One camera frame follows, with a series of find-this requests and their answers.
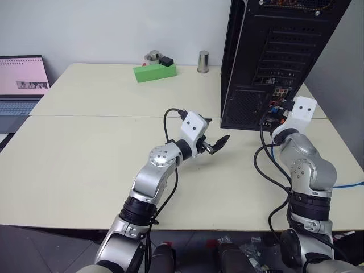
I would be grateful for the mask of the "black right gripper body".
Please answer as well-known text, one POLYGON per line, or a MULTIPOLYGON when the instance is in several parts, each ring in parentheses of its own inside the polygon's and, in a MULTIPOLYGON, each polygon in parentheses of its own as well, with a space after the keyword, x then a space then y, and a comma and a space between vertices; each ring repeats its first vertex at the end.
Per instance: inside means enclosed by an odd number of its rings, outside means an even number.
POLYGON ((292 111, 294 104, 295 104, 294 101, 285 101, 280 105, 281 118, 288 117, 288 114, 289 114, 289 112, 292 111))

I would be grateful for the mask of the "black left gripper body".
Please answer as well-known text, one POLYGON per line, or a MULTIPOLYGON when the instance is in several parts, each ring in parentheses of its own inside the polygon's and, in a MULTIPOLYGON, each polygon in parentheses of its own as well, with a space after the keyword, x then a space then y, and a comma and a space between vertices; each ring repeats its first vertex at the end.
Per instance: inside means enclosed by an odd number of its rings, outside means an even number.
POLYGON ((198 154, 202 154, 205 151, 209 154, 213 154, 214 153, 214 149, 213 147, 206 141, 206 136, 203 135, 202 137, 200 137, 196 143, 196 148, 197 148, 197 152, 198 154))

